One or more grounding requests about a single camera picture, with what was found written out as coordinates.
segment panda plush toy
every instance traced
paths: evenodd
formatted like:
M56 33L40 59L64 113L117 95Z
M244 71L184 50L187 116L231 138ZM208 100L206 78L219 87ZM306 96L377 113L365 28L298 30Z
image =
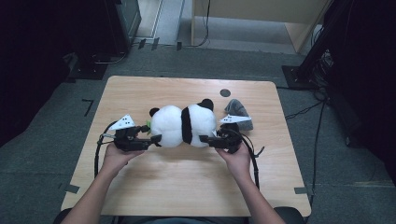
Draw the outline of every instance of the panda plush toy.
M166 105L150 110L152 135L161 134L161 147L177 147L186 142L194 147L207 147L199 135L214 137L216 133L216 116L213 102L204 99L199 104L189 105L183 110L174 105Z

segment person's left forearm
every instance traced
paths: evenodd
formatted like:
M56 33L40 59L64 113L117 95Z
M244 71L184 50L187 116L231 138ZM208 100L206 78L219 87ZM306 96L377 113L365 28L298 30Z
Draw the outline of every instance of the person's left forearm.
M113 175L99 172L62 223L99 223L106 194L113 178Z

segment wooden table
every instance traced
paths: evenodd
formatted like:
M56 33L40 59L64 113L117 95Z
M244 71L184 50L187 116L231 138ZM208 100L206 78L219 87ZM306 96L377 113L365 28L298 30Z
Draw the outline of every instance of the wooden table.
M195 17L206 17L208 1L192 0L192 44ZM321 22L330 3L331 0L213 0L210 2L209 17L285 22L291 43L300 52L317 24Z
M222 97L219 92L223 89L231 96ZM204 98L214 102L217 119L226 115L224 107L231 99L241 101L254 125L245 134L256 151L265 146L257 159L262 194L272 206L295 207L309 216L307 195L295 193L304 182L274 83L166 77L108 80L70 183L80 190L66 192L62 209L73 207L91 184L96 142L110 122L130 114L137 125L144 125L152 107L176 105L182 109ZM149 138L145 133L140 137ZM103 146L100 165L105 149ZM246 217L249 211L214 148L182 143L175 148L152 145L130 161L111 184L102 214Z

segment white triangular marker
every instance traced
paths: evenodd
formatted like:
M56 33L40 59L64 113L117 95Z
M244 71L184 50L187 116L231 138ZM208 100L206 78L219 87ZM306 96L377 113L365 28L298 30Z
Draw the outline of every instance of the white triangular marker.
M224 119L219 120L220 123L236 123L241 121L251 120L251 117L241 117L234 115L227 115Z
M122 119L113 124L110 127L110 130L126 129L131 127L134 127L134 121L132 120L131 116L125 115L122 117Z

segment person's right forearm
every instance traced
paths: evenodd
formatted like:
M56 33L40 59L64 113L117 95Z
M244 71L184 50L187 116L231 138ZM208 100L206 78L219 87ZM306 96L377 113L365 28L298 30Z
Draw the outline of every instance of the person's right forearm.
M235 181L241 189L254 223L285 223L262 196L250 176L236 177Z

